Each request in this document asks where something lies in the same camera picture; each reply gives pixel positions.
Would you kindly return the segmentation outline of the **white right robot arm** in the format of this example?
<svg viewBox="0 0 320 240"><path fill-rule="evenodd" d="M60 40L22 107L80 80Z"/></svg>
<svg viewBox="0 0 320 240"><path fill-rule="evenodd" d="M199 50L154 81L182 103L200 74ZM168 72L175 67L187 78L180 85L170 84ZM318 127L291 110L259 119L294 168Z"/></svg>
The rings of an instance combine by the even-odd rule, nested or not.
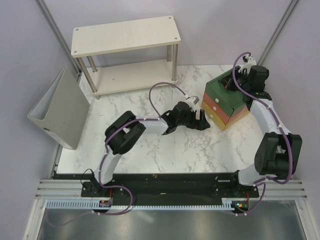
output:
<svg viewBox="0 0 320 240"><path fill-rule="evenodd" d="M229 184L235 197L242 196L247 186L258 185L265 180L286 184L295 173L302 147L302 138L291 133L279 119L272 98L265 90L269 70L247 63L233 65L218 78L227 91L242 93L243 102L258 122L263 134L254 155L254 163L238 172L238 179Z"/></svg>

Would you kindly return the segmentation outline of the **green drawer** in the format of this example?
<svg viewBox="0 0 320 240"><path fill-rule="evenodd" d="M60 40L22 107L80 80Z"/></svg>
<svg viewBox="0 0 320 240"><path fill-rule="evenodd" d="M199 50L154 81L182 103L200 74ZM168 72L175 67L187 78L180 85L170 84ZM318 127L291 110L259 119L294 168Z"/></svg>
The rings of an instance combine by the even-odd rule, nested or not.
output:
<svg viewBox="0 0 320 240"><path fill-rule="evenodd" d="M203 95L204 102L211 108L216 107L217 110L223 111L225 115L231 117L234 109L228 103L228 97L229 95L220 83L206 84Z"/></svg>

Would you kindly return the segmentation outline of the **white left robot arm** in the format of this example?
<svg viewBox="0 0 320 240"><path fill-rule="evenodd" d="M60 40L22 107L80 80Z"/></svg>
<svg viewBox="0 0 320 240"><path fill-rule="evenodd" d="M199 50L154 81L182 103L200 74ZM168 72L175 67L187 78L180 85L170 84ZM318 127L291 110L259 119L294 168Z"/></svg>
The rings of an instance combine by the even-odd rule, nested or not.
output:
<svg viewBox="0 0 320 240"><path fill-rule="evenodd" d="M132 192L125 186L110 185L120 158L128 153L144 134L169 135L177 127L204 131L211 127L203 109L195 110L184 101L178 102L172 110L165 111L158 118L139 118L131 111L123 113L105 131L105 154L98 168L91 173L89 181L82 183L81 196L84 198L104 197L115 193L115 189Z"/></svg>

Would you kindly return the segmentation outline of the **coral drawer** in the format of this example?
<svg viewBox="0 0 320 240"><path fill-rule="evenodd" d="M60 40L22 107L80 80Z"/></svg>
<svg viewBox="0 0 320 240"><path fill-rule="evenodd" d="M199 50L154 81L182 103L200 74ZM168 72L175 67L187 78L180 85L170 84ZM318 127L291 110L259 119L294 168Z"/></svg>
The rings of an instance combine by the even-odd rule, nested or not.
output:
<svg viewBox="0 0 320 240"><path fill-rule="evenodd" d="M230 119L230 117L219 107L218 103L216 103L207 93L203 94L203 101L213 110L216 115L222 120L222 122L226 125Z"/></svg>

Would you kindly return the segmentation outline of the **yellow drawer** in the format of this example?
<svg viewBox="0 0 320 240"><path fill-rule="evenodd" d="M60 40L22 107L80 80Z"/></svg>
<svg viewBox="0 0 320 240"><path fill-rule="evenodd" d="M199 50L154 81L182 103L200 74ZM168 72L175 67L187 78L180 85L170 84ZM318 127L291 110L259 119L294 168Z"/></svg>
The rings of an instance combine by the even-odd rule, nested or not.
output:
<svg viewBox="0 0 320 240"><path fill-rule="evenodd" d="M209 119L212 120L221 131L228 128L228 126L223 123L220 117L204 101L201 102L201 108L204 109Z"/></svg>

